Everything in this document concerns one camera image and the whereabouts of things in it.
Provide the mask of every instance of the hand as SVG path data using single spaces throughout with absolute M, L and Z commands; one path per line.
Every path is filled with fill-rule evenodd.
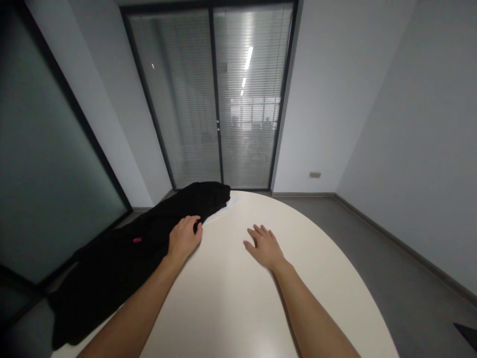
M 265 226 L 258 227 L 254 225 L 252 229 L 247 229 L 250 236 L 255 241 L 255 247 L 245 240 L 243 244 L 248 252 L 263 266 L 270 270 L 274 270 L 279 264 L 287 262 L 283 256 L 283 252 L 278 245 L 277 238 L 271 230 L 267 230 Z
M 195 250 L 202 239 L 202 223 L 197 225 L 194 234 L 194 224 L 200 216 L 186 216 L 174 226 L 169 234 L 169 251 L 167 255 L 172 259 L 184 262 Z

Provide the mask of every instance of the ceiling light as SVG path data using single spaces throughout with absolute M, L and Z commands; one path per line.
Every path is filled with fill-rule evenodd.
M 252 58 L 252 51 L 253 51 L 253 47 L 250 46 L 248 48 L 247 60 L 245 61 L 245 69 L 246 70 L 248 70 L 248 67 L 250 66 L 250 59 Z

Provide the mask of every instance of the gray floor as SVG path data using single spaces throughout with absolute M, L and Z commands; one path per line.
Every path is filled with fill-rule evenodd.
M 477 309 L 332 198 L 281 198 L 320 226 L 353 263 L 376 301 L 401 358 L 477 354 L 453 327 L 477 328 Z M 140 213 L 133 213 L 124 223 Z M 2 357 L 49 357 L 53 314 L 41 302 L 1 340 Z

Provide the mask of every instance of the white table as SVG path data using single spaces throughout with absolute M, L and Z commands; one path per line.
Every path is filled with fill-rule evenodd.
M 141 357 L 297 357 L 277 287 L 242 241 L 254 223 L 272 229 L 285 257 L 363 358 L 398 358 L 376 303 L 336 244 L 295 209 L 233 191 L 239 203 L 204 225 L 202 243 L 177 278 Z M 53 357 L 75 357 L 82 343 Z

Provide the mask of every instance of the black door frame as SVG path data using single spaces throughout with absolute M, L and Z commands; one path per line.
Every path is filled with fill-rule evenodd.
M 116 219 L 111 225 L 109 225 L 106 229 L 99 233 L 95 238 L 93 238 L 85 247 L 89 245 L 93 245 L 94 242 L 97 242 L 101 239 L 101 237 L 110 231 L 111 229 L 115 228 L 121 221 L 123 221 L 127 216 L 129 216 L 133 209 L 129 200 L 124 193 L 121 184 L 119 183 L 116 174 L 114 173 L 111 165 L 108 162 L 98 140 L 96 139 L 93 130 L 91 129 L 88 120 L 86 119 L 80 104 L 78 103 L 68 81 L 66 80 L 63 72 L 60 69 L 60 66 L 55 60 L 53 53 L 51 52 L 45 38 L 43 37 L 40 28 L 35 22 L 30 10 L 26 6 L 23 0 L 8 0 L 2 4 L 2 6 L 11 6 L 11 8 L 16 12 L 18 17 L 20 18 L 21 22 L 27 29 L 28 33 L 32 36 L 35 45 L 38 47 L 43 58 L 46 60 L 49 70 L 51 71 L 54 79 L 60 90 L 62 91 L 68 105 L 71 107 L 73 113 L 75 114 L 83 132 L 85 133 L 89 143 L 93 147 L 94 152 L 98 156 L 103 168 L 105 169 L 109 179 L 114 185 L 121 201 L 123 202 L 124 206 L 126 207 L 126 212 L 121 215 L 118 219 Z M 30 301 L 19 311 L 17 311 L 12 317 L 7 319 L 5 322 L 0 323 L 0 337 L 2 334 L 17 322 L 25 313 L 27 313 L 31 308 L 33 308 L 41 299 L 47 297 L 48 293 L 46 289 L 48 286 L 57 279 L 62 273 L 64 273 L 71 265 L 73 265 L 77 261 L 77 258 L 73 255 L 66 260 L 63 264 L 61 264 L 57 269 L 55 269 L 51 274 L 41 280 L 39 283 L 33 283 L 30 280 L 24 278 L 23 276 L 19 275 L 18 273 L 10 270 L 9 268 L 5 267 L 4 265 L 0 264 L 0 281 L 3 284 L 6 284 L 8 287 L 21 292 L 24 295 L 30 297 Z
M 156 111 L 154 110 L 151 94 L 149 92 L 149 87 L 146 81 L 146 75 L 144 73 L 144 69 L 141 64 L 141 58 L 139 57 L 138 48 L 134 40 L 133 31 L 132 31 L 128 16 L 147 15 L 147 14 L 162 13 L 162 12 L 197 10 L 197 9 L 206 9 L 209 11 L 209 32 L 210 32 L 211 51 L 212 51 L 212 68 L 213 68 L 213 74 L 214 74 L 214 93 L 215 93 L 215 106 L 216 106 L 216 116 L 217 116 L 217 121 L 216 121 L 217 136 L 218 136 L 218 142 L 219 142 L 218 144 L 219 144 L 220 177 L 223 184 L 224 183 L 224 166 L 222 162 L 222 140 L 221 140 L 220 112 L 219 112 L 219 88 L 218 88 L 218 78 L 217 78 L 215 29 L 214 29 L 214 19 L 213 19 L 214 8 L 215 7 L 269 5 L 269 4 L 280 4 L 280 3 L 293 4 L 292 22 L 291 22 L 290 33 L 289 33 L 287 57 L 285 61 L 285 71 L 283 73 L 282 87 L 280 91 L 280 107 L 278 110 L 277 130 L 275 131 L 275 139 L 273 144 L 273 153 L 272 153 L 272 161 L 271 161 L 271 167 L 270 167 L 270 177 L 268 180 L 268 188 L 267 189 L 256 189 L 256 188 L 241 189 L 244 191 L 270 191 L 271 185 L 272 185 L 272 178 L 273 178 L 273 169 L 275 167 L 275 159 L 277 155 L 278 137 L 279 137 L 280 129 L 281 129 L 283 105 L 285 101 L 285 92 L 286 92 L 288 72 L 290 67 L 290 58 L 292 55 L 293 38 L 295 35 L 295 25 L 297 20 L 297 13 L 298 13 L 298 2 L 299 0 L 198 0 L 198 1 L 163 2 L 163 3 L 142 4 L 142 5 L 120 6 L 121 16 L 123 18 L 124 27 L 126 28 L 126 34 L 128 36 L 129 44 L 131 46 L 131 51 L 134 56 L 134 62 L 136 63 L 139 78 L 143 86 L 144 95 L 148 103 L 149 112 L 151 113 L 151 118 L 153 119 L 154 128 L 156 129 L 156 134 L 159 140 L 159 146 L 162 151 L 162 156 L 164 157 L 167 174 L 169 175 L 170 184 L 173 190 L 177 190 L 177 186 L 175 185 L 174 177 L 172 175 L 169 158 L 167 156 L 164 140 L 160 132 L 159 122 L 156 117 Z

